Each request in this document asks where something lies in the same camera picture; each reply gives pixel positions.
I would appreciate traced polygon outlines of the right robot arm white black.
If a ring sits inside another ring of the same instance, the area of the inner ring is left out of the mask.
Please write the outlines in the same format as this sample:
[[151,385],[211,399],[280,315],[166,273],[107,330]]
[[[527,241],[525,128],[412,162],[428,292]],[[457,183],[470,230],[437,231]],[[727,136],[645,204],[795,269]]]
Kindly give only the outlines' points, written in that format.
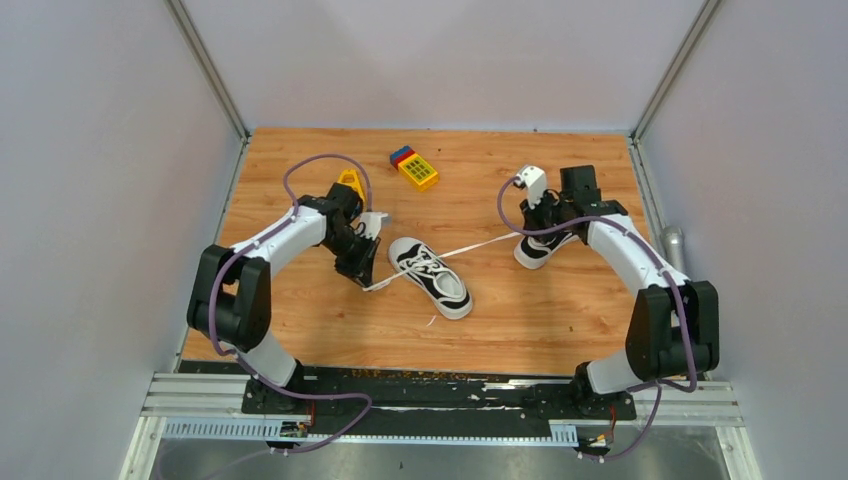
[[516,173],[513,185],[526,192],[516,260],[538,269],[558,247],[579,240],[606,261],[635,300],[623,349],[576,368],[569,392],[573,408],[592,418],[642,388],[694,392],[699,374],[719,362],[716,288],[663,259],[625,207],[603,199],[593,166],[565,167],[560,181],[552,191],[541,168],[526,165]]

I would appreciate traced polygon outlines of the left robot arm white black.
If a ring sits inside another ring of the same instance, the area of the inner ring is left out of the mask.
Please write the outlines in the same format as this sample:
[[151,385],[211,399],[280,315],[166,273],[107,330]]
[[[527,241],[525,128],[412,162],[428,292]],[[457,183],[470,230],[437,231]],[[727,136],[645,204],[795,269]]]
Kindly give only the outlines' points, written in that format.
[[366,209],[353,188],[335,183],[324,196],[297,199],[283,217],[247,240],[208,246],[189,299],[188,327],[270,384],[267,397],[279,411],[298,411],[307,389],[295,379],[299,361],[271,332],[272,281],[297,256],[322,246],[334,256],[338,274],[372,286],[379,234],[389,219]]

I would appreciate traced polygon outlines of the black white sneaker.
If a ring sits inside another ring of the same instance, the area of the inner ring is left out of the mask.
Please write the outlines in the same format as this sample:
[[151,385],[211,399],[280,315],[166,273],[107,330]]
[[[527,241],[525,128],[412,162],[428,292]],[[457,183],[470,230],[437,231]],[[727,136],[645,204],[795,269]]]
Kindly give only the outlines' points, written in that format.
[[513,256],[524,268],[536,270],[543,267],[557,251],[577,239],[576,235],[567,230],[543,237],[524,236],[513,250]]

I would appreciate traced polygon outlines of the white shoe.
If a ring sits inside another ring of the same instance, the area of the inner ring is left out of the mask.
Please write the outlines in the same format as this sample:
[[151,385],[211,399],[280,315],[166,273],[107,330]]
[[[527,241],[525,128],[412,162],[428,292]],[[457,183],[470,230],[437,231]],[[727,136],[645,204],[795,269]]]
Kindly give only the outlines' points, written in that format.
[[[392,242],[388,257],[396,255],[399,260],[407,260],[420,253],[436,252],[423,241],[412,237],[401,237]],[[449,320],[460,320],[471,313],[473,299],[465,282],[444,260],[433,266],[419,266],[404,276],[426,293],[439,313]]]

